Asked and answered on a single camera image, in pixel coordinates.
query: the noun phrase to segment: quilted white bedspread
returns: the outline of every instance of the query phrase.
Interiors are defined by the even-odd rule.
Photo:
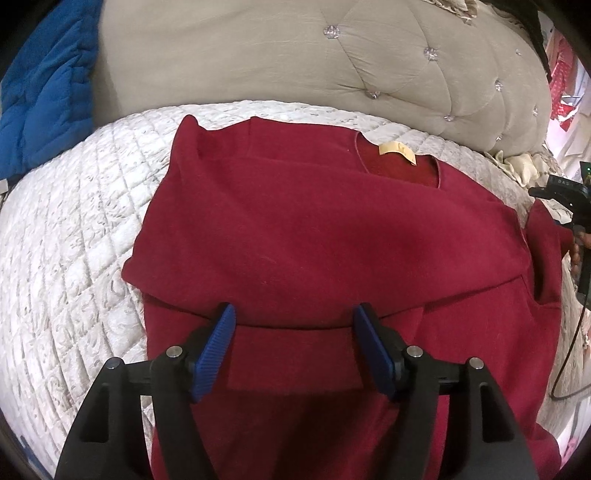
[[[122,281],[121,267],[165,174],[177,126],[188,113],[208,129],[256,115],[354,128],[374,143],[398,139],[464,171],[516,208],[522,222],[532,204],[522,188],[480,154],[362,113],[244,101],[161,108],[102,127],[28,174],[0,210],[0,408],[51,473],[102,364],[111,356],[126,362],[146,359],[142,301]],[[564,277],[557,361],[579,312],[572,283]],[[579,342],[573,358],[565,390],[577,386],[581,376]],[[150,443],[154,417],[149,398],[143,406]],[[567,407],[557,408],[547,403],[541,412],[552,428],[567,414]]]

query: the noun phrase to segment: beige upholstered headboard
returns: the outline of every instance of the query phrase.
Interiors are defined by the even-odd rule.
[[[505,155],[539,150],[551,110],[527,33],[481,2],[466,21],[423,0],[105,0],[93,80],[97,126],[272,99]]]

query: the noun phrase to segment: black clamp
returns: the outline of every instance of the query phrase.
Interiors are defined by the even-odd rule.
[[[153,361],[107,360],[70,429],[55,480],[151,480],[140,395],[152,395],[169,479],[218,480],[190,404],[211,391],[235,326],[234,308],[224,304],[211,326]],[[401,403],[379,480],[424,478],[439,395],[450,396],[440,479],[538,479],[513,413],[480,359],[435,360],[381,325],[369,304],[355,309],[353,328],[378,390]]]
[[[585,171],[588,175],[590,171],[589,165],[587,162],[581,162],[581,172]],[[535,198],[556,200],[571,211],[573,214],[572,221],[562,224],[563,227],[575,231],[576,227],[580,226],[586,233],[591,233],[591,194],[586,185],[556,175],[550,175],[545,187],[530,188],[528,193]],[[591,251],[588,248],[583,248],[580,251],[580,256],[583,265],[577,282],[577,300],[581,305],[585,306],[585,298],[587,298],[591,283]]]

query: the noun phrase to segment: yellow label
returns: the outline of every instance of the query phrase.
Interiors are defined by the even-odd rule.
[[[414,152],[403,143],[394,141],[381,144],[379,146],[379,154],[384,155],[385,153],[400,153],[410,163],[415,166],[417,165],[417,157],[415,157]]]

